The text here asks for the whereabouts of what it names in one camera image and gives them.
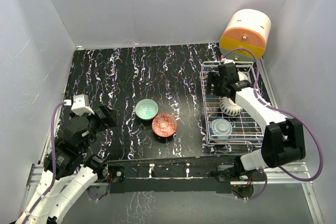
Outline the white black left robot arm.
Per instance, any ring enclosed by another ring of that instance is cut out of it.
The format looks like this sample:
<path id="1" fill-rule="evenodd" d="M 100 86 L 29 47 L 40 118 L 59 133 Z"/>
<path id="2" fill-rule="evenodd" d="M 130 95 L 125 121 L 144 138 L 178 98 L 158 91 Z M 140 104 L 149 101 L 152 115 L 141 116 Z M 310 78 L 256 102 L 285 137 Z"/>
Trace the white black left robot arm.
<path id="1" fill-rule="evenodd" d="M 71 118 L 60 136 L 55 135 L 55 117 L 62 106 L 71 107 Z M 71 206 L 96 181 L 108 177 L 106 160 L 83 154 L 99 132 L 118 123 L 115 110 L 101 105 L 94 111 L 83 98 L 56 105 L 51 118 L 51 152 L 44 160 L 38 186 L 16 223 L 61 223 Z"/>

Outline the floral cream bowl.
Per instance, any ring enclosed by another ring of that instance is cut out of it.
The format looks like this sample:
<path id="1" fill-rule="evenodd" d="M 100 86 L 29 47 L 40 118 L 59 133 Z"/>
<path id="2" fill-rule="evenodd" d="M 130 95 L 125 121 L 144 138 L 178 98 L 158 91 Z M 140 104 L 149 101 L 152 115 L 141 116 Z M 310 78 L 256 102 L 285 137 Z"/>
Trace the floral cream bowl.
<path id="1" fill-rule="evenodd" d="M 249 80 L 248 77 L 242 72 L 238 72 L 238 77 L 239 77 L 239 81 Z"/>

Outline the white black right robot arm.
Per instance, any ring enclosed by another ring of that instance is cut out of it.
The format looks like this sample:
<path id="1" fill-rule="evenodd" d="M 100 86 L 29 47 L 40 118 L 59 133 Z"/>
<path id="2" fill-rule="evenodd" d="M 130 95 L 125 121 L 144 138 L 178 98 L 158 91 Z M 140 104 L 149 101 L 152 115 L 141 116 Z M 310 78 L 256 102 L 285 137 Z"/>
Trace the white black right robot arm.
<path id="1" fill-rule="evenodd" d="M 303 125 L 295 118 L 288 118 L 267 103 L 255 84 L 240 80 L 233 62 L 221 63 L 217 72 L 209 72 L 206 94 L 232 99 L 260 126 L 264 134 L 261 148 L 235 158 L 229 176 L 247 180 L 254 170 L 276 168 L 306 156 Z"/>

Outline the blue white patterned bowl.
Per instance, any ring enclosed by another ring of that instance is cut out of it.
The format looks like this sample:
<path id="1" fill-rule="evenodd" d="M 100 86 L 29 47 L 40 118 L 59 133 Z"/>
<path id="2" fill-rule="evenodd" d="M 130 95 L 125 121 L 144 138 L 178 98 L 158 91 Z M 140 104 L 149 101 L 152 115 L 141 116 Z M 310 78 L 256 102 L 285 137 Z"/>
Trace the blue white patterned bowl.
<path id="1" fill-rule="evenodd" d="M 229 140 L 232 138 L 233 127 L 226 119 L 215 119 L 209 125 L 210 137 L 217 140 Z"/>

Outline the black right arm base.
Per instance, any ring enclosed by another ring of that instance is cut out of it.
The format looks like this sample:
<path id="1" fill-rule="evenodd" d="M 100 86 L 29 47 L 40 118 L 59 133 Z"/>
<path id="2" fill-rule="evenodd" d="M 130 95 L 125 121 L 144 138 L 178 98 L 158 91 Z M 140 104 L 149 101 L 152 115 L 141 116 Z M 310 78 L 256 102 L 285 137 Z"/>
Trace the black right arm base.
<path id="1" fill-rule="evenodd" d="M 206 177 L 213 177 L 219 182 L 242 182 L 247 185 L 266 180 L 263 172 L 255 169 L 246 171 L 240 165 L 218 165 L 215 170 L 208 172 Z"/>

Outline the red patterned bowl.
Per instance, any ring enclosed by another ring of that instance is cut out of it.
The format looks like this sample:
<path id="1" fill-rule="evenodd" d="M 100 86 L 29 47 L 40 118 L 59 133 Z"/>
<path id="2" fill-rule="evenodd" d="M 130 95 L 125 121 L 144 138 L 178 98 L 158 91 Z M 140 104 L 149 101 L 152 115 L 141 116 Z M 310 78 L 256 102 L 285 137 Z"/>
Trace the red patterned bowl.
<path id="1" fill-rule="evenodd" d="M 159 137 L 170 137 L 177 130 L 176 117 L 169 113 L 158 114 L 152 120 L 152 130 Z"/>

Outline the white bowl black striped outside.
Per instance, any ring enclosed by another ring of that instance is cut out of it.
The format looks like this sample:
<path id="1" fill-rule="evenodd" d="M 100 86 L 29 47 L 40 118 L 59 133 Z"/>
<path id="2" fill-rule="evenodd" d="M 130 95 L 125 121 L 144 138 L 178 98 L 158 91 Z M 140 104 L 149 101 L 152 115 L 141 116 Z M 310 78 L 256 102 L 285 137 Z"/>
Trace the white bowl black striped outside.
<path id="1" fill-rule="evenodd" d="M 220 109 L 227 116 L 238 116 L 241 114 L 243 108 L 227 97 L 222 97 L 220 101 Z"/>

